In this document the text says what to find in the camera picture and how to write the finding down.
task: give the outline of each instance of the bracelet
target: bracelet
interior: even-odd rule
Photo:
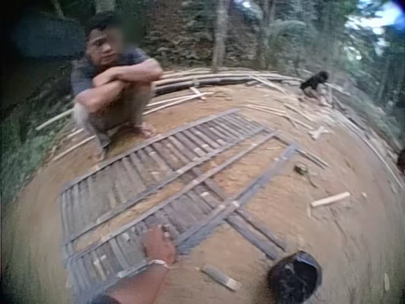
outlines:
[[[150,266],[150,265],[162,265],[164,268],[167,268],[167,269],[174,269],[174,268],[176,268],[176,267],[171,267],[171,266],[169,266],[165,261],[163,261],[163,260],[150,260],[148,263],[147,263],[147,265],[148,266]]]

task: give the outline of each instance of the bare soil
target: bare soil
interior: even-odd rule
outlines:
[[[247,103],[286,110],[281,103],[286,101],[302,109],[292,95],[284,96],[265,87],[233,85],[201,90],[216,91],[216,94],[205,102],[191,101],[153,113],[146,121],[164,132]],[[183,94],[178,92],[156,100]],[[308,303],[400,303],[405,286],[404,191],[399,191],[381,161],[358,137],[333,117],[325,118],[330,110],[313,104],[306,104],[304,110],[316,123],[292,111],[289,115],[316,128],[324,125],[332,133],[322,134],[313,141],[308,129],[302,126],[297,129],[283,117],[247,108],[240,111],[278,129],[331,165],[322,170],[295,155],[282,173],[247,204],[247,209],[287,240],[288,253],[306,250],[323,267],[323,284]],[[115,138],[109,156],[126,151],[142,140],[128,132],[118,132]],[[77,142],[66,142],[55,154]],[[217,174],[214,180],[232,194],[262,172],[284,147],[270,141]],[[242,147],[214,158],[203,170],[208,170],[213,162],[221,163],[240,149]],[[56,198],[64,184],[96,165],[92,157],[96,151],[95,143],[90,142],[61,160],[48,163],[3,215],[2,273],[6,274],[6,288],[20,302],[71,303],[70,290],[66,288],[67,272],[62,266],[62,230]],[[307,177],[294,172],[296,162],[309,167],[318,188],[311,185]],[[311,201],[344,191],[351,193],[350,199],[309,212]],[[145,208],[155,203],[157,201],[151,199]],[[123,215],[123,223],[138,212]],[[93,237],[104,233],[98,231]],[[242,289],[234,293],[213,282],[199,271],[205,263],[240,281]],[[224,224],[190,255],[179,260],[166,280],[158,303],[271,303],[265,287],[265,275],[270,266],[271,262],[262,252]],[[384,291],[384,274],[390,279],[388,292]]]

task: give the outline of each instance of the hand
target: hand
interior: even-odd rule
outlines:
[[[144,246],[146,255],[151,260],[162,260],[171,265],[176,260],[176,249],[170,241],[169,232],[163,232],[158,226],[153,226],[145,235]]]
[[[99,75],[95,76],[93,78],[93,85],[95,87],[100,87],[103,86],[104,84],[107,84],[108,82],[113,81],[115,79],[114,71],[115,71],[114,68],[109,68],[103,73],[100,73]]]

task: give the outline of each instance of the gray t-shirt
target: gray t-shirt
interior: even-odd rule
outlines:
[[[128,47],[120,54],[117,66],[137,65],[147,60],[148,55],[138,47]],[[97,76],[97,72],[93,63],[86,57],[72,62],[72,74],[70,75],[70,83],[72,85],[73,97],[81,92],[93,87],[93,78]]]

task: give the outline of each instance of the forearm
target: forearm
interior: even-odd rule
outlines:
[[[121,304],[153,304],[168,269],[161,265],[152,265],[145,272],[130,279],[124,279],[119,285],[108,291],[108,295]]]
[[[124,88],[124,81],[115,80],[80,93],[76,100],[84,105],[89,112],[95,113],[117,100]]]
[[[153,82],[159,80],[163,71],[155,59],[148,59],[138,65],[116,66],[115,79],[128,82]]]

